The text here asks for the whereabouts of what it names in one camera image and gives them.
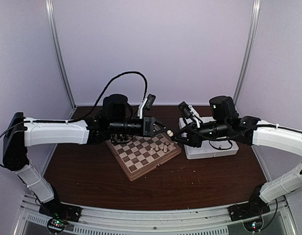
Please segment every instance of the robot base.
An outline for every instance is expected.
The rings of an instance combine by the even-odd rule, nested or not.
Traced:
[[[66,205],[61,203],[62,213],[57,213],[54,215],[55,218],[61,219],[63,221],[79,222],[81,215],[81,208],[72,205]],[[50,213],[46,211],[45,207],[41,206],[39,209],[40,214],[50,216]]]
[[[231,218],[231,221],[237,221],[241,219],[249,219],[252,217],[257,217],[261,214],[265,214],[270,212],[269,206],[261,206],[258,208],[255,206],[252,208],[251,203],[243,203],[238,205],[233,205],[228,207],[229,215]]]

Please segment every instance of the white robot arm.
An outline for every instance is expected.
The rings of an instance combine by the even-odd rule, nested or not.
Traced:
[[[77,120],[39,120],[16,113],[4,136],[3,166],[18,175],[41,203],[40,213],[53,218],[77,222],[81,208],[62,204],[52,187],[27,157],[27,147],[50,143],[100,144],[111,140],[124,143],[129,136],[152,137],[166,132],[154,117],[144,117],[155,100],[149,95],[140,105],[138,117],[133,116],[127,97],[113,94],[103,101],[95,117]],[[126,110],[131,112],[126,117]]]
[[[192,147],[201,147],[202,141],[233,140],[247,145],[281,149],[302,157],[302,131],[271,124],[256,117],[240,118],[232,98],[228,96],[212,98],[209,104],[215,121],[200,123],[198,126],[194,121],[190,124],[186,122],[186,118],[194,117],[189,106],[182,102],[179,109],[186,126],[175,133],[172,140]],[[231,219],[247,219],[269,212],[269,202],[301,187],[302,163],[279,178],[257,186],[248,203],[229,207]]]
[[[269,125],[271,123],[261,120],[257,124]],[[281,149],[302,157],[302,134],[281,129],[278,125],[276,125],[276,128],[259,127],[255,130],[253,144]],[[263,202],[268,203],[301,187],[302,163],[279,178],[265,183],[260,190],[259,197]]]

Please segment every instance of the black bracket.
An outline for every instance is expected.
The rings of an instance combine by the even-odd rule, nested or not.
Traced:
[[[15,113],[8,128],[21,123],[24,120],[23,113]],[[3,164],[11,170],[20,170],[29,165],[27,148],[24,145],[24,124],[19,124],[8,131],[3,140]]]

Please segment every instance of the white wall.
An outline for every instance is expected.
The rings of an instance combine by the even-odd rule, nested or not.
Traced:
[[[262,1],[255,46],[237,107],[242,115],[302,130],[302,1]],[[268,147],[259,151],[272,179],[302,161]],[[287,198],[302,235],[302,189]]]
[[[44,0],[0,0],[0,133],[15,112],[33,118],[68,118],[71,109],[52,45]],[[2,143],[0,143],[1,161]],[[45,165],[50,146],[32,147]],[[0,235],[11,234],[24,195],[17,176],[0,168]]]
[[[233,95],[252,8],[252,0],[54,1],[76,104],[92,105],[112,77],[131,70],[147,77],[156,104]],[[124,77],[111,93],[140,103],[143,81]]]

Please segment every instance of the chess square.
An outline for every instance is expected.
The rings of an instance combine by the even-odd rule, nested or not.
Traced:
[[[135,153],[135,152],[138,151],[138,148],[137,148],[137,147],[133,147],[133,148],[131,149],[131,151],[132,151],[133,153]]]
[[[157,159],[157,158],[159,158],[160,156],[159,156],[157,153],[154,153],[154,154],[152,154],[152,157],[153,157],[154,159]]]
[[[136,156],[140,156],[140,155],[141,155],[141,153],[140,153],[140,151],[138,150],[137,152],[134,152],[134,155],[136,155]]]
[[[137,145],[137,148],[140,150],[143,148],[142,144]]]
[[[146,141],[148,144],[154,143],[154,141],[152,139],[149,139],[148,141]]]
[[[119,150],[117,150],[118,154],[123,153],[125,150],[123,150],[123,148],[120,148]]]
[[[142,165],[146,165],[146,164],[148,164],[149,162],[147,161],[147,159],[143,159],[142,161],[141,161],[141,164]]]
[[[146,140],[145,139],[140,139],[139,142],[144,143],[144,142],[146,142]]]
[[[155,143],[152,143],[150,144],[151,148],[155,148],[156,147],[156,144]]]
[[[119,150],[119,149],[121,149],[121,148],[122,148],[122,147],[121,147],[120,144],[117,144],[117,145],[114,146],[114,149],[115,149],[115,150]]]
[[[154,161],[154,158],[153,158],[152,156],[149,156],[149,157],[147,157],[146,159],[147,159],[147,161],[148,161],[149,163],[151,163],[151,162]]]
[[[143,167],[142,163],[140,163],[140,162],[136,163],[135,166],[137,169],[140,169]]]
[[[127,161],[125,164],[126,164],[127,167],[130,167],[130,166],[133,165],[133,162],[132,161]]]
[[[122,160],[123,160],[124,163],[126,163],[127,161],[130,160],[130,158],[128,158],[128,156],[127,156],[127,157],[124,157]]]
[[[124,157],[127,157],[127,154],[126,154],[125,152],[123,152],[123,153],[121,153],[119,156],[120,156],[121,158],[124,158]]]
[[[145,157],[144,157],[143,155],[140,155],[140,156],[137,156],[137,159],[138,159],[139,161],[143,161],[143,160],[145,159]]]
[[[138,158],[133,158],[131,161],[132,161],[134,164],[140,162]]]
[[[124,151],[127,151],[128,149],[130,149],[130,148],[129,148],[129,146],[127,146],[127,145],[123,147],[123,150],[124,150]]]
[[[157,154],[158,154],[160,157],[165,155],[165,153],[164,153],[162,150],[158,151]]]
[[[143,156],[145,156],[146,158],[150,156],[149,152],[143,153]]]
[[[162,138],[162,139],[161,139],[161,142],[162,142],[162,143],[166,143],[167,141],[168,141],[168,139],[166,139],[166,138]]]
[[[128,155],[128,157],[129,157],[130,159],[133,159],[133,158],[135,158],[136,156],[132,153],[132,154]]]
[[[136,169],[137,169],[137,168],[136,168],[135,165],[132,165],[132,166],[129,167],[129,170],[130,170],[131,172],[135,171]]]
[[[147,151],[146,151],[145,148],[140,149],[140,153],[141,153],[141,154],[146,153],[146,152],[147,152]]]
[[[130,154],[132,154],[133,152],[132,152],[132,150],[131,149],[128,149],[127,151],[126,151],[126,154],[127,155],[130,155]]]

